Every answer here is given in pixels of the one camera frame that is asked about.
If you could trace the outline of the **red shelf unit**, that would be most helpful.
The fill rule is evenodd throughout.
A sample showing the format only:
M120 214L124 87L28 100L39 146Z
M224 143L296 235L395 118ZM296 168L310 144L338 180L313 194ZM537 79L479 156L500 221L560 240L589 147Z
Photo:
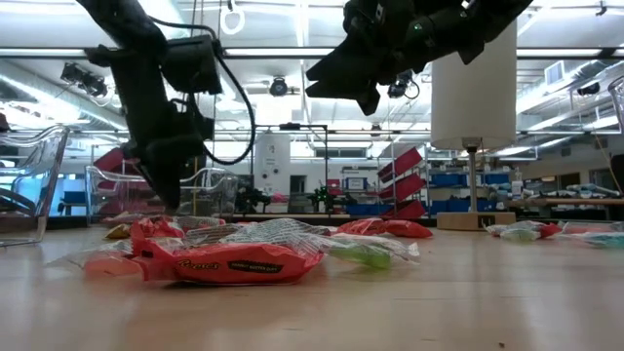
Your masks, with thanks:
M115 176L139 176L134 161L126 161L119 147L105 153L95 160L94 166L103 173ZM123 212L139 213L147 208L147 200L143 197L144 182L127 182L106 180L96 176L99 215L118 215Z

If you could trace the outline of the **blue storage bin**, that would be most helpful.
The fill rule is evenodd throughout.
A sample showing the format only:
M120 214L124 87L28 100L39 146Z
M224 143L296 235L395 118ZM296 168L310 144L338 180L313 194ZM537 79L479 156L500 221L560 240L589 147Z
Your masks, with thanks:
M430 214L436 215L437 213L445 212L468 212L471 207L469 200L462 199L449 199L449 200L434 200L430 207ZM496 210L496 202L490 200L478 200L477 211L478 212L491 212Z
M507 174L477 174L476 185L504 184L510 181ZM431 187L468 187L468 174L433 174L429 177Z
M352 216L379 216L393 209L387 204L354 204L345 207L346 212Z

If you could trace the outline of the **pale green candy clear wrapper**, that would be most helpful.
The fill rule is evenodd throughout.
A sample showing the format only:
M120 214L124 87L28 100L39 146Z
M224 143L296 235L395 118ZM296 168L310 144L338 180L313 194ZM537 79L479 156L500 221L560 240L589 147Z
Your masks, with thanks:
M532 221L521 221L513 224L494 224L486 227L486 232L495 238L508 241L532 242L541 238L541 224Z

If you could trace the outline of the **red tilted bin rack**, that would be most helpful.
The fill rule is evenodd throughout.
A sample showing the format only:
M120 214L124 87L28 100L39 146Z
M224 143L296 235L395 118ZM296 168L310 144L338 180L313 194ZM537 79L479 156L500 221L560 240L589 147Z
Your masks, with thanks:
M382 204L391 206L381 213L383 217L412 220L426 214L420 199L420 192L427 185L419 170L422 162L423 157L412 147L395 156L377 172L378 199Z

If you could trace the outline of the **orange candy clear wrapper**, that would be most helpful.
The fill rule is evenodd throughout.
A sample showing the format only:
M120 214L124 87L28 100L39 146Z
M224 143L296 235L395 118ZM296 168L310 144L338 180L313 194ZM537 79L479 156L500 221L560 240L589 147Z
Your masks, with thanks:
M85 278L133 276L141 273L129 239L69 253L46 264L47 268L81 271Z

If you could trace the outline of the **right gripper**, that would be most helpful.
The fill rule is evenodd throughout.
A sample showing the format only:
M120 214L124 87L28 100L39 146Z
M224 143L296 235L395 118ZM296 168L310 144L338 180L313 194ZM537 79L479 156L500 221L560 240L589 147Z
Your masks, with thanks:
M306 71L306 94L358 99L371 115L379 103L377 85L390 85L406 70L418 73L449 54L452 33L462 25L462 0L386 0L379 24L347 36Z

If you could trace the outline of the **clear plastic bin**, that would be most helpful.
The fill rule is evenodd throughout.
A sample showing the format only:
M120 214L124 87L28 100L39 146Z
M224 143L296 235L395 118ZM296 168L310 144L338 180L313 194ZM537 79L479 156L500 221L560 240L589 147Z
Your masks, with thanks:
M211 216L228 219L233 216L235 199L238 192L238 178L232 173L219 168L205 168L203 181L197 182L192 191L192 198L175 211L166 209L165 204L139 175L114 175L103 173L94 166L86 168L87 218L91 223L101 223L105 217L117 214L98 214L96 176L106 180L127 182L144 182L143 197L147 200L147 208L141 214L162 214L175 216Z
M53 204L69 129L0 133L0 188L36 205L36 217L0 218L0 248L42 241Z
M614 79L607 87L621 134L624 135L624 75Z

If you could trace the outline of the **white cylindrical tank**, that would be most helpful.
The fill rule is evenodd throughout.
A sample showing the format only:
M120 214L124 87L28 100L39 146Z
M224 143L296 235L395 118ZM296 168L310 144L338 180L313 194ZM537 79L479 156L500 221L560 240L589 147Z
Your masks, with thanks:
M291 140L286 134L266 133L254 145L254 187L268 194L290 194Z

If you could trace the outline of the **orange pack white label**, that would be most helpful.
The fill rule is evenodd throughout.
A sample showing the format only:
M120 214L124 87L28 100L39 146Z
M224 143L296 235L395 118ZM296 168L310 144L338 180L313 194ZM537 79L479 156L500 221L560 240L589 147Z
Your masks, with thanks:
M353 220L336 229L340 234L375 236L386 232L386 223L382 218L371 217Z

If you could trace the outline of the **teal candy clear wrapper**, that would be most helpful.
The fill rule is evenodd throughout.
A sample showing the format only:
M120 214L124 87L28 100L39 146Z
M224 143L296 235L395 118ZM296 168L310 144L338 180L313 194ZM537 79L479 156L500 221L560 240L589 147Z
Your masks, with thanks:
M624 250L624 232L588 232L571 237L598 248Z

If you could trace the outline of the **wooden workbench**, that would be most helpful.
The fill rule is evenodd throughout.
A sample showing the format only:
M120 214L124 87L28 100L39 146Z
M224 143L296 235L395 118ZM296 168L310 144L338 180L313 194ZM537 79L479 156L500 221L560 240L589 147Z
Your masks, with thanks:
M606 208L607 220L624 218L624 199L534 198L505 202L507 208L551 208L559 205L602 206Z

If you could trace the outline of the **silver striped candy wrapper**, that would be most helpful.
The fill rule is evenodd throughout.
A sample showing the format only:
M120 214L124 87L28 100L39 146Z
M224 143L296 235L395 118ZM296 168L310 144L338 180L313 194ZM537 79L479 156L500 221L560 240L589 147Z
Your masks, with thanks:
M213 244L243 228L242 224L228 223L215 227L192 229L185 233L183 242L189 245Z
M277 218L244 225L218 240L220 244L270 244L286 247L296 254L311 257L347 245L328 236L325 227L314 226L292 218Z

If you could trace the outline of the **silver candy pack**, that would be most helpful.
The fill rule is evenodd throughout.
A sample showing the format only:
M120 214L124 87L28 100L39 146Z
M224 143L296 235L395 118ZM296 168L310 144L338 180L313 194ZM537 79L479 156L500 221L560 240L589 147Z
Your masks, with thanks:
M226 224L224 219L211 216L176 216L175 222L184 231L211 228Z

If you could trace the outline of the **black metal frame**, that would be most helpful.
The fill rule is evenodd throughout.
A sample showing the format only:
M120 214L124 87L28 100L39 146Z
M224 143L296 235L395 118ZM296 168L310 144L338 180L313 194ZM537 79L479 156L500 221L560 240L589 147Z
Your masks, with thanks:
M254 187L254 145L257 142L257 139L266 133L277 133L277 134L286 134L290 136L291 140L291 165L289 170L291 172L291 180L293 174L293 155L292 155L292 144L296 140L297 137L311 137L315 132L323 131L327 132L326 125L305 125L299 123L288 122L279 125L257 125L254 128L255 131L255 140L253 142L253 152L251 156L251 174L253 175L253 187ZM280 193L268 194L264 190L261 190L264 194L271 197L271 203L266 206L265 214L284 214L289 209L289 202L291 198L291 188L289 195L282 195Z

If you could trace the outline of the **ceiling air vent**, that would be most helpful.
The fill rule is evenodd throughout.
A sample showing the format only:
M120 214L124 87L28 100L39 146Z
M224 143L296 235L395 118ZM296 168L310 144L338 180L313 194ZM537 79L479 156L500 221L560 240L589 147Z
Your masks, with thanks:
M544 79L547 86L553 86L561 83L565 78L566 67L563 60L558 60L544 69Z

